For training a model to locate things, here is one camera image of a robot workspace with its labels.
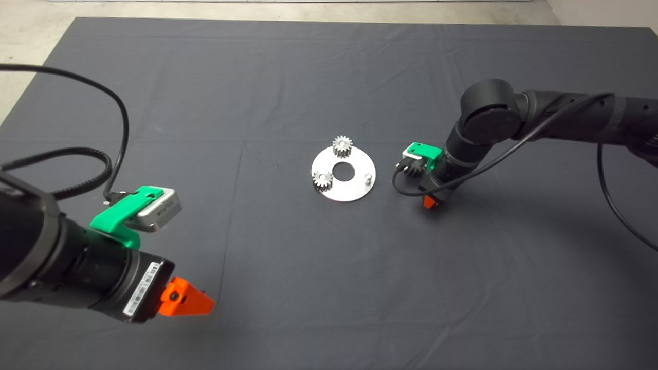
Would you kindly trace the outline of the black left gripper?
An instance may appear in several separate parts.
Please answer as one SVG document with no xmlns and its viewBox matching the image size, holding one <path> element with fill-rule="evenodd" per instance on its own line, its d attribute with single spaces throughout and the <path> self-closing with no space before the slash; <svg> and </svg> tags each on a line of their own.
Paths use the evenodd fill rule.
<svg viewBox="0 0 658 370">
<path fill-rule="evenodd" d="M 89 309 L 126 323 L 163 316 L 208 315 L 215 301 L 186 279 L 173 277 L 167 258 L 125 248 L 110 237 L 66 221 L 57 262 L 67 262 L 57 283 L 57 304 Z"/>
</svg>

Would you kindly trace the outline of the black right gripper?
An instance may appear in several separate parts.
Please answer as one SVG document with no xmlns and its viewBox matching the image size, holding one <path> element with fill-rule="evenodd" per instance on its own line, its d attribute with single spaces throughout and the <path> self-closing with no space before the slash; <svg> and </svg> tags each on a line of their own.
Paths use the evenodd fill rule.
<svg viewBox="0 0 658 370">
<path fill-rule="evenodd" d="M 468 175 L 476 168 L 476 162 L 466 162 L 450 154 L 441 154 L 432 170 L 427 170 L 421 177 L 419 190 L 426 191 L 445 185 L 461 176 Z M 438 202 L 430 196 L 423 197 L 423 208 L 435 209 Z"/>
</svg>

